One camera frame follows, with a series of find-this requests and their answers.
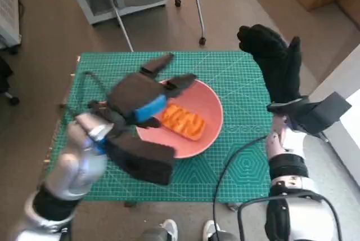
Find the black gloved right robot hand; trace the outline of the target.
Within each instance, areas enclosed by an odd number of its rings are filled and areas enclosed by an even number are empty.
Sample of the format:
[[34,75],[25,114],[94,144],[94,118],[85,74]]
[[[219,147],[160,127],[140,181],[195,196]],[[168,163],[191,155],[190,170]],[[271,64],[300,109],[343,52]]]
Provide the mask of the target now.
[[252,55],[263,74],[270,102],[287,103],[301,97],[301,40],[289,44],[271,28],[261,24],[239,27],[239,48]]

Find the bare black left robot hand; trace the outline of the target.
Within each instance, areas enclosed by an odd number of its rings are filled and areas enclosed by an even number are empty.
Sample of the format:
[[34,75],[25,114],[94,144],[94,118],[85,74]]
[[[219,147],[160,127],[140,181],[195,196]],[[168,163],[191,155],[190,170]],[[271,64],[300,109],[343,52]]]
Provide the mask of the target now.
[[196,79],[196,75],[188,73],[164,83],[158,82],[156,77],[173,57],[172,53],[167,53],[144,63],[138,72],[126,75],[107,95],[107,108],[121,115],[129,126],[159,128],[161,123],[154,115],[166,107],[169,99],[179,96]]

